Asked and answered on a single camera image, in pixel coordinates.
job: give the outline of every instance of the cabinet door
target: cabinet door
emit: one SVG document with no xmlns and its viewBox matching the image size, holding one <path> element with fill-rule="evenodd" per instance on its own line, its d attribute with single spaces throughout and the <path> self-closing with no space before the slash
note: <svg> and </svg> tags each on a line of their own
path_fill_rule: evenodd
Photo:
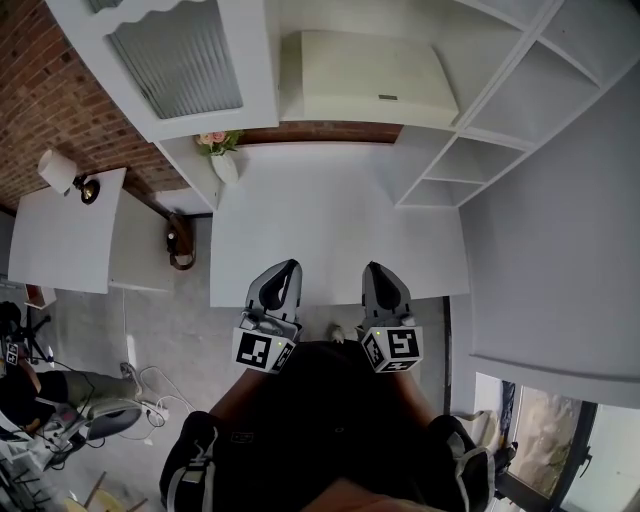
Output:
<svg viewBox="0 0 640 512">
<path fill-rule="evenodd" d="M 279 28 L 265 3 L 48 0 L 86 65 L 149 141 L 278 124 Z"/>
</svg>

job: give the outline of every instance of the open shelf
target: open shelf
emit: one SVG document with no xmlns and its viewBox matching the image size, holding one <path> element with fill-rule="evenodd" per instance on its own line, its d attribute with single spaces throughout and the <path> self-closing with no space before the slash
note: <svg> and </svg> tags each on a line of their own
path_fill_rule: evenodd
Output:
<svg viewBox="0 0 640 512">
<path fill-rule="evenodd" d="M 400 206 L 456 207 L 482 185 L 420 180 Z"/>
<path fill-rule="evenodd" d="M 640 14 L 629 0 L 566 0 L 539 40 L 602 86 L 640 56 Z"/>
<path fill-rule="evenodd" d="M 563 58 L 535 43 L 471 120 L 471 132 L 536 145 L 598 91 Z"/>
<path fill-rule="evenodd" d="M 425 179 L 485 184 L 522 156 L 517 149 L 458 138 Z"/>
<path fill-rule="evenodd" d="M 542 2 L 532 0 L 456 0 L 475 9 L 479 9 L 514 27 L 524 29 L 529 26 Z"/>
<path fill-rule="evenodd" d="M 452 137 L 452 132 L 444 130 L 417 126 L 402 128 L 388 161 L 376 163 L 376 172 L 394 204 L 401 202 Z"/>
<path fill-rule="evenodd" d="M 502 0 L 371 0 L 366 6 L 361 0 L 281 0 L 281 119 L 323 119 L 317 112 L 305 113 L 302 51 L 300 38 L 295 37 L 301 31 L 322 30 L 431 45 L 460 111 L 451 124 L 455 126 L 497 80 L 523 36 L 521 29 L 488 14 L 497 12 L 487 7 L 491 4 L 508 5 Z M 526 5 L 524 0 L 517 4 Z M 429 120 L 421 125 L 451 126 Z"/>
</svg>

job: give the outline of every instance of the gray floor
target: gray floor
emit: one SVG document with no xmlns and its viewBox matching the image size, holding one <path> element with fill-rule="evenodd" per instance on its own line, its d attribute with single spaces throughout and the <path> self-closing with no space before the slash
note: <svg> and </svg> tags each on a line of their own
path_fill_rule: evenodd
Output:
<svg viewBox="0 0 640 512">
<path fill-rule="evenodd" d="M 40 337 L 56 359 L 82 370 L 119 376 L 127 360 L 127 335 L 135 341 L 138 368 L 157 366 L 199 409 L 208 410 L 242 372 L 230 363 L 231 333 L 239 309 L 209 307 L 209 239 L 211 221 L 197 221 L 198 261 L 176 278 L 171 295 L 113 289 L 108 295 L 58 291 L 49 308 L 54 322 Z M 22 302 L 19 290 L 0 289 L 0 300 Z M 434 408 L 444 403 L 444 320 L 442 301 L 415 301 L 414 312 L 424 326 L 425 358 L 420 384 Z M 329 323 L 354 326 L 362 320 L 360 305 L 301 308 L 306 339 L 322 338 Z M 41 364 L 38 370 L 45 370 Z M 166 382 L 148 379 L 161 394 L 175 394 Z M 67 461 L 63 471 L 46 472 L 58 499 L 75 494 L 84 500 L 102 471 L 104 487 L 132 505 L 147 497 L 146 510 L 162 510 L 158 480 L 164 461 L 186 417 L 185 407 L 168 402 L 170 419 L 150 437 L 152 445 L 110 437 L 103 448 L 85 447 Z M 143 437 L 145 419 L 126 432 Z"/>
</svg>

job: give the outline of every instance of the white table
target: white table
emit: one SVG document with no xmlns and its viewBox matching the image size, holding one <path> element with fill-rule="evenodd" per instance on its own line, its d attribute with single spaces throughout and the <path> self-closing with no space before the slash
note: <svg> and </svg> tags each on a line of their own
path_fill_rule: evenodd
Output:
<svg viewBox="0 0 640 512">
<path fill-rule="evenodd" d="M 16 215 L 9 279 L 49 288 L 107 293 L 109 286 L 173 289 L 165 245 L 167 221 L 122 190 L 126 169 L 93 175 L 93 204 L 72 189 L 23 196 Z"/>
<path fill-rule="evenodd" d="M 354 304 L 377 261 L 413 298 L 469 293 L 456 209 L 396 209 L 373 175 L 385 147 L 271 144 L 239 152 L 211 235 L 211 306 L 244 306 L 251 282 L 294 258 L 302 304 Z"/>
</svg>

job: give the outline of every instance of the lamp shade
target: lamp shade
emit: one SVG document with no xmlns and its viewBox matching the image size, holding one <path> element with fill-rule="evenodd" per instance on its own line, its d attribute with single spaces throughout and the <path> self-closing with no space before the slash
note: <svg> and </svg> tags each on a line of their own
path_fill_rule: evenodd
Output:
<svg viewBox="0 0 640 512">
<path fill-rule="evenodd" d="M 71 188 L 77 168 L 75 162 L 53 149 L 47 149 L 38 162 L 38 174 L 59 194 Z"/>
</svg>

